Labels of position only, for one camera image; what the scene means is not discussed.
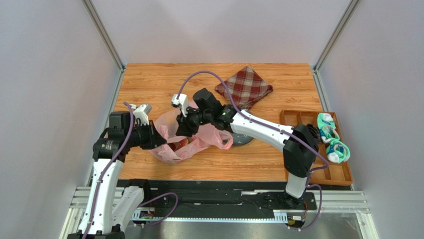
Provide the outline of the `pink plastic bag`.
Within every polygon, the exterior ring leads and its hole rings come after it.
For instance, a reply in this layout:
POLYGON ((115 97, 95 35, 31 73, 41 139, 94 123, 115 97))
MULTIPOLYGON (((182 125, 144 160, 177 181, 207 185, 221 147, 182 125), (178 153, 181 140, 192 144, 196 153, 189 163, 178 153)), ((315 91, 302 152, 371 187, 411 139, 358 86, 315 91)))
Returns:
POLYGON ((179 109, 173 109, 162 114, 154 122, 157 131, 167 140, 167 144, 149 151, 156 159, 168 164, 179 164, 209 147, 222 150, 231 148, 233 144, 231 134, 218 130, 209 123, 200 126, 198 133, 192 137, 176 136, 178 128, 176 117, 179 114, 179 109), (189 138, 190 143, 177 150, 179 142, 185 138, 189 138))

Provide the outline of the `fake watermelon slice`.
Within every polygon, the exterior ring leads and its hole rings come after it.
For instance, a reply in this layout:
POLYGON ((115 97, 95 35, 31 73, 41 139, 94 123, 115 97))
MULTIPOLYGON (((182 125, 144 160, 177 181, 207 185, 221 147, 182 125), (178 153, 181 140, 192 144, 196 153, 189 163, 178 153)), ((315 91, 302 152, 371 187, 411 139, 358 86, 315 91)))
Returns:
POLYGON ((190 139, 189 138, 185 138, 183 140, 181 140, 178 144, 178 147, 176 148, 177 150, 187 146, 190 143, 190 139))

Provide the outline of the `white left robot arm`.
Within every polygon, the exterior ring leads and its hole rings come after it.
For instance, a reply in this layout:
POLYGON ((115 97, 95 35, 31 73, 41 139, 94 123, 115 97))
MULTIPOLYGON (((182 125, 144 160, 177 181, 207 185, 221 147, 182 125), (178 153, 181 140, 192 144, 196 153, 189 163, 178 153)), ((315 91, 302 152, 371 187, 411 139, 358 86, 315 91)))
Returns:
POLYGON ((69 239, 123 239, 136 208, 151 199, 149 181, 131 179, 118 203, 113 202, 130 149, 151 150, 166 143, 148 114, 148 110, 138 107, 109 115, 109 127, 93 146, 93 179, 87 207, 77 231, 67 236, 69 239))

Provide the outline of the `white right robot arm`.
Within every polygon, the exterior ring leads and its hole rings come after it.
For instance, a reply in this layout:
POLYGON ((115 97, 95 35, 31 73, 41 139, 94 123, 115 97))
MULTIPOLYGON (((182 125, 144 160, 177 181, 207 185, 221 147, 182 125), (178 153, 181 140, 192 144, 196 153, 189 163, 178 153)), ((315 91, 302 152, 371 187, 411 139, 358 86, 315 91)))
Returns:
POLYGON ((198 133, 200 126, 211 124, 218 130, 265 142, 283 153, 284 166, 289 173, 286 194, 296 199, 303 196, 318 156, 318 145, 305 125, 300 123, 292 127, 258 118, 247 110, 221 104, 205 88, 197 91, 193 99, 195 108, 189 106, 184 94, 175 94, 171 99, 171 105, 181 111, 177 116, 177 136, 191 137, 198 133))

